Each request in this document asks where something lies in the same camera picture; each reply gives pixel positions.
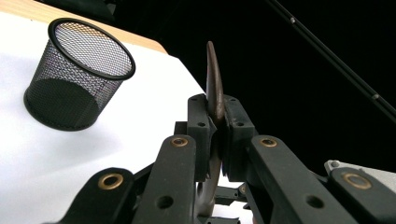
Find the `brass screw hole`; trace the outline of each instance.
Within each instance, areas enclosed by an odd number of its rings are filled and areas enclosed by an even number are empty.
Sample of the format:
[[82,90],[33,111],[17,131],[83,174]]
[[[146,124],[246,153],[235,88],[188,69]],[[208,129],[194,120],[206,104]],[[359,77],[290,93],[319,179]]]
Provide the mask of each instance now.
[[265,147],[276,147],[277,141],[271,138],[263,138],[261,143]]
[[172,139],[171,143],[172,143],[172,146],[174,146],[174,147],[184,147],[189,143],[189,141],[185,138],[177,137],[177,138]]
[[346,173],[343,174],[343,178],[348,184],[357,189],[370,189],[372,186],[370,181],[361,175]]
[[106,174],[102,175],[98,181],[99,189],[116,189],[123,181],[122,175]]

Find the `black background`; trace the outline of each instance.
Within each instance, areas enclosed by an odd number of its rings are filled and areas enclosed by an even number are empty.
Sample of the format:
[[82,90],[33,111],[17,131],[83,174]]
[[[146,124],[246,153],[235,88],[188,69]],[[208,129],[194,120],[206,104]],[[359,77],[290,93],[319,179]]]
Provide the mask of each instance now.
[[[392,1],[279,2],[396,104]],[[114,15],[116,26],[160,42],[203,89],[213,41],[224,93],[312,171],[339,160],[396,172],[395,124],[265,1],[123,1]]]

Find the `black mesh pencil cup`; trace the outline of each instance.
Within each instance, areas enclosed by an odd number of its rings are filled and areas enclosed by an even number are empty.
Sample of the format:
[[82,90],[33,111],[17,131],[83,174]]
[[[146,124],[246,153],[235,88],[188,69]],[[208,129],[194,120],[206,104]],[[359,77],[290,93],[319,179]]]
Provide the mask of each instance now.
[[134,71],[134,59],[114,36],[85,21],[58,19],[49,25],[49,41],[24,103],[51,128],[82,130],[95,123]]

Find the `cup rim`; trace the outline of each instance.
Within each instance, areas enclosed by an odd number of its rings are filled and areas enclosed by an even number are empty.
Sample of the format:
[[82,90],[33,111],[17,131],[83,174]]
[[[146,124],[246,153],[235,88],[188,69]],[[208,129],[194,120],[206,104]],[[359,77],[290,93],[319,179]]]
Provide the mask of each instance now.
[[[110,38],[112,41],[114,41],[117,45],[120,46],[120,48],[125,52],[125,54],[127,55],[127,57],[129,58],[130,62],[131,62],[131,70],[126,73],[125,75],[120,75],[120,76],[111,76],[109,74],[106,74],[104,72],[95,70],[90,68],[89,66],[85,65],[84,63],[79,62],[75,57],[73,57],[69,52],[67,52],[67,50],[62,46],[62,44],[59,42],[58,38],[56,37],[55,31],[56,28],[62,24],[62,23],[68,23],[68,22],[72,22],[72,23],[79,23],[82,24],[84,26],[90,27],[100,33],[102,33],[103,35],[106,35],[108,38]],[[104,78],[107,80],[118,80],[118,81],[123,81],[126,80],[130,77],[132,77],[134,75],[134,72],[136,70],[136,65],[134,62],[134,58],[132,57],[131,53],[129,52],[129,50],[127,48],[125,48],[125,46],[122,45],[122,43],[113,35],[111,35],[110,33],[108,33],[107,31],[103,30],[102,28],[93,25],[91,23],[88,23],[86,21],[82,21],[82,20],[78,20],[78,19],[73,19],[73,18],[59,18],[56,19],[54,21],[52,21],[49,24],[49,29],[48,29],[48,33],[49,33],[49,41],[52,43],[52,45],[71,63],[73,63],[75,66],[79,67],[80,69],[96,76],[99,78]]]

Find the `white paper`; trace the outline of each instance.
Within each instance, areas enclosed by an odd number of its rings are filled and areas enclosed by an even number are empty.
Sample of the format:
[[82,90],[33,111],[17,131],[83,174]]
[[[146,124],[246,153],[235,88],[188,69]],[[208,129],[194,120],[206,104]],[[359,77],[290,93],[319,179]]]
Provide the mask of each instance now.
[[188,98],[203,93],[179,59],[124,43],[136,72],[98,120],[78,132],[51,129],[23,104],[47,29],[0,13],[0,223],[57,222],[95,173],[109,167],[136,173],[151,164],[175,122],[187,120]]

